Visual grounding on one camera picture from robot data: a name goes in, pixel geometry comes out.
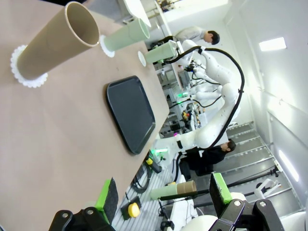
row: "desk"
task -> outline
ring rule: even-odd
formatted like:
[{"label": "desk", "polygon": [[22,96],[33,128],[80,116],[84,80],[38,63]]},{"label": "desk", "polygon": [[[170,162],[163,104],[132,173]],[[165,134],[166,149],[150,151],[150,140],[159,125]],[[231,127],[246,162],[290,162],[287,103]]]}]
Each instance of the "desk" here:
[{"label": "desk", "polygon": [[[100,45],[49,72],[30,89],[18,83],[11,54],[27,44],[61,9],[32,0],[3,0],[0,7],[0,224],[8,231],[46,231],[58,210],[78,212],[97,200],[106,179],[124,195],[169,109],[154,67],[142,66],[143,42],[108,58]],[[102,34],[120,25],[93,13]],[[137,75],[156,127],[140,155],[126,149],[105,100],[109,82]]]}]

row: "dark hair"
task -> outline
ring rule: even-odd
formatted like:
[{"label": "dark hair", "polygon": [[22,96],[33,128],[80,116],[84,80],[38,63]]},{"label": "dark hair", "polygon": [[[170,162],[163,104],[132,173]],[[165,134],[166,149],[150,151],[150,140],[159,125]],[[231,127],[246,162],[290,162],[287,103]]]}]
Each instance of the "dark hair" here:
[{"label": "dark hair", "polygon": [[212,37],[212,45],[216,45],[217,43],[219,43],[220,36],[219,36],[219,34],[216,31],[210,30],[210,31],[208,31],[208,34],[212,34],[213,35],[213,37]]},{"label": "dark hair", "polygon": [[228,148],[231,149],[230,152],[234,151],[235,147],[236,147],[236,144],[234,143],[234,141],[229,139]]}]

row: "person in black clothing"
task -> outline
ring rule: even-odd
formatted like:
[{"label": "person in black clothing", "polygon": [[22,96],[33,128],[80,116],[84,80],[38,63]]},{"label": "person in black clothing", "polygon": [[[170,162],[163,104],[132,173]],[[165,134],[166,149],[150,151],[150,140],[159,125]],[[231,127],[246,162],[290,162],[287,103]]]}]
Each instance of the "person in black clothing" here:
[{"label": "person in black clothing", "polygon": [[227,143],[215,146],[202,153],[200,157],[198,151],[194,149],[187,150],[189,153],[187,157],[181,159],[181,162],[187,162],[190,170],[202,171],[206,166],[219,163],[225,158],[225,155],[234,151],[236,144],[232,139],[229,139]]}]

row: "cardboard tube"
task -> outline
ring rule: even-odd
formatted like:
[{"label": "cardboard tube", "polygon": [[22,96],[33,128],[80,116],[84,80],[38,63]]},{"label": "cardboard tube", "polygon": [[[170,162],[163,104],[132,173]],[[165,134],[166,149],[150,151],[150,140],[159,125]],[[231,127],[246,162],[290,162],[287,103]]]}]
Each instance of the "cardboard tube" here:
[{"label": "cardboard tube", "polygon": [[35,36],[17,60],[20,74],[36,79],[66,60],[95,47],[98,26],[88,9],[72,1]]},{"label": "cardboard tube", "polygon": [[108,35],[104,43],[108,50],[117,51],[136,42],[144,41],[150,37],[148,26],[140,18],[123,26],[115,33]]},{"label": "cardboard tube", "polygon": [[170,195],[176,195],[177,193],[177,185],[176,184],[170,184],[168,186],[159,188],[159,189],[152,189],[150,192],[150,197],[153,200],[157,200],[158,198],[162,196],[170,196]]},{"label": "cardboard tube", "polygon": [[192,193],[197,191],[196,183],[194,180],[177,184],[177,192],[178,194]]},{"label": "cardboard tube", "polygon": [[176,53],[176,43],[169,41],[153,50],[147,52],[144,57],[147,63],[152,64],[162,59],[167,59],[175,56]]}]

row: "person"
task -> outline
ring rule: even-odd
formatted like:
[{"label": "person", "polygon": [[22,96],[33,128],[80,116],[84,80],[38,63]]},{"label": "person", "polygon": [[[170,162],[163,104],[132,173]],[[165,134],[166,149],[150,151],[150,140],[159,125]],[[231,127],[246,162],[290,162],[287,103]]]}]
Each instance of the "person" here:
[{"label": "person", "polygon": [[156,42],[155,44],[161,45],[168,42],[169,40],[180,41],[182,43],[187,39],[190,39],[194,42],[204,40],[205,42],[211,43],[212,45],[216,45],[220,41],[220,36],[214,30],[206,31],[198,26],[191,26],[181,30],[175,36],[168,36]]},{"label": "person", "polygon": [[190,170],[201,170],[209,165],[214,165],[223,161],[226,154],[234,151],[236,147],[235,142],[232,139],[229,139],[227,143],[215,146],[209,150],[206,150],[202,153],[200,157],[199,152],[194,149],[187,150],[187,157],[181,159],[188,163]]}]

